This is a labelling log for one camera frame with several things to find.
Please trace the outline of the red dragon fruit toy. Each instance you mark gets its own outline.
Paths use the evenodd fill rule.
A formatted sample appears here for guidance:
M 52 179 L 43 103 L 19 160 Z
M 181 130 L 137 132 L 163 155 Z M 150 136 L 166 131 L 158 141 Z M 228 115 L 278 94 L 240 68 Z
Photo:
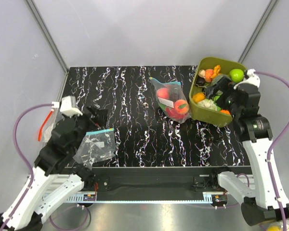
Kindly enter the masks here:
M 184 118 L 184 114 L 179 114 L 176 112 L 174 108 L 166 107 L 166 114 L 167 116 L 175 121 L 182 120 Z

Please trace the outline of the peach toy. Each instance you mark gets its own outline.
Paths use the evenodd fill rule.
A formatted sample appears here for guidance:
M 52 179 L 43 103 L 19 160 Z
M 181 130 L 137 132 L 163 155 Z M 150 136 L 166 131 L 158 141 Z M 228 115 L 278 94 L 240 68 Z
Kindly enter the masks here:
M 170 99 L 170 90 L 168 88 L 160 88 L 156 92 L 157 98 L 169 100 Z
M 174 109 L 179 114 L 186 114 L 189 111 L 189 104 L 184 99 L 179 99 L 174 103 Z

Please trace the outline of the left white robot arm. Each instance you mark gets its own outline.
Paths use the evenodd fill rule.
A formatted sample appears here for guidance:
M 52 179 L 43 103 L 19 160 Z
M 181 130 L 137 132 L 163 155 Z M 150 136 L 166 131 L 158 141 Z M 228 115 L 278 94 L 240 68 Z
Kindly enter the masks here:
M 51 214 L 71 195 L 94 186 L 94 174 L 78 166 L 69 178 L 47 197 L 44 193 L 76 155 L 89 131 L 107 123 L 106 109 L 88 106 L 82 113 L 63 115 L 51 132 L 51 137 L 40 150 L 30 176 L 11 206 L 0 213 L 0 230 L 40 231 Z

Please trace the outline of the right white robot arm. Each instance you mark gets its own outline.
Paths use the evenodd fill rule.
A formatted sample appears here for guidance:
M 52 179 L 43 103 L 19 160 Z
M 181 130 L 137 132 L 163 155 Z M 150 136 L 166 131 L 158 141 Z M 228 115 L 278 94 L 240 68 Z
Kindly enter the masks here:
M 284 193 L 275 158 L 272 156 L 273 134 L 269 121 L 258 113 L 260 92 L 258 77 L 234 83 L 227 76 L 207 87 L 206 95 L 222 94 L 217 105 L 230 112 L 234 129 L 248 155 L 255 188 L 241 182 L 227 167 L 213 171 L 210 187 L 229 192 L 240 204 L 244 220 L 250 226 L 289 219 L 289 199 Z

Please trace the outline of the clear bag teal zipper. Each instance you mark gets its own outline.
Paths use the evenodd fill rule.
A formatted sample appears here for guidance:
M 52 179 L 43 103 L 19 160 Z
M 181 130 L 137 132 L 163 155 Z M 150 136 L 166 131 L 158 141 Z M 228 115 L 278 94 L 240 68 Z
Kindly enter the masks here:
M 167 82 L 167 83 L 162 83 L 160 81 L 158 81 L 156 78 L 150 77 L 149 78 L 150 82 L 153 84 L 154 88 L 155 88 L 155 97 L 156 97 L 156 101 L 159 104 L 160 108 L 162 109 L 162 111 L 164 112 L 164 114 L 167 116 L 166 114 L 166 107 L 170 107 L 170 108 L 174 108 L 174 103 L 179 100 L 179 99 L 184 99 L 187 101 L 184 93 L 183 93 L 183 89 L 181 86 L 181 83 L 178 81 L 173 81 L 173 82 Z M 168 88 L 170 90 L 170 99 L 169 100 L 165 100 L 165 99 L 161 99 L 161 98 L 157 98 L 156 96 L 156 92 L 158 89 L 160 88 Z M 184 118 L 182 120 L 179 121 L 175 121 L 178 122 L 180 124 L 184 123 L 186 120 L 188 120 L 189 118 L 191 118 L 191 109 L 189 106 L 189 111 L 184 114 Z

